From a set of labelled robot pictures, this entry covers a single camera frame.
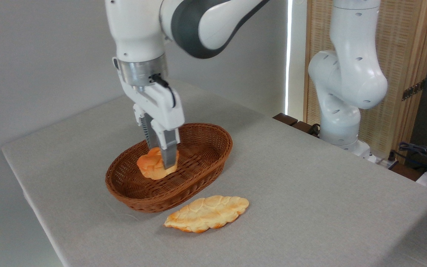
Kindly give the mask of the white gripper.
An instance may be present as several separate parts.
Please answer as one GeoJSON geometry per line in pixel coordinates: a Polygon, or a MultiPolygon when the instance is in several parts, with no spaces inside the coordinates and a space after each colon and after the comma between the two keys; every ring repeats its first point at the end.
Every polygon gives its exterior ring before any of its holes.
{"type": "Polygon", "coordinates": [[[136,122],[142,127],[149,150],[159,147],[165,169],[177,163],[179,127],[185,122],[179,94],[173,87],[164,87],[154,78],[166,79],[166,58],[145,62],[124,62],[112,59],[124,93],[135,103],[136,122]]]}

